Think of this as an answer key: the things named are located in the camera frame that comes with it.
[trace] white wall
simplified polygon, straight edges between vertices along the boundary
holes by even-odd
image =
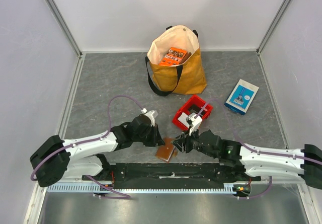
[[[57,131],[76,55],[44,0],[0,0],[0,15],[0,222],[16,224],[34,186],[29,157]]]
[[[83,51],[147,51],[169,25],[203,50],[256,49],[283,0],[55,0]]]
[[[322,149],[322,0],[293,0],[262,58],[290,147]],[[312,197],[322,208],[322,191]]]

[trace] orange package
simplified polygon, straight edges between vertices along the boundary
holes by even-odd
[[[178,65],[180,64],[182,59],[186,56],[186,54],[187,54],[187,51],[184,49],[171,47],[168,53],[160,61],[159,65],[162,65],[162,66]]]

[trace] canvas bag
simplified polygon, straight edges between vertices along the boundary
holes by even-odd
[[[183,64],[177,66],[159,65],[160,60],[171,47],[184,49],[192,54]],[[153,81],[149,75],[147,63],[152,69]],[[156,38],[147,53],[145,64],[149,85],[159,96],[167,96],[172,92],[183,95],[199,94],[207,86],[201,61],[198,33],[184,25],[170,26]]]

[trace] blue and white box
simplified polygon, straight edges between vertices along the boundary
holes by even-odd
[[[225,102],[225,106],[234,112],[245,115],[258,89],[257,86],[240,79]]]

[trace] red container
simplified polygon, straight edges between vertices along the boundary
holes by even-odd
[[[193,105],[196,105],[199,108],[202,108],[206,102],[198,97],[197,95],[193,95],[184,105],[182,108],[179,109],[179,111],[175,114],[175,117],[172,120],[172,123],[180,128],[181,130],[188,130],[188,128],[178,120],[178,118],[181,116],[182,113],[186,113],[188,116],[191,114],[189,112],[189,108],[191,108]],[[202,120],[207,119],[210,116],[210,113],[212,111],[213,107],[211,105],[207,105],[206,108],[204,109],[205,114],[202,117]]]

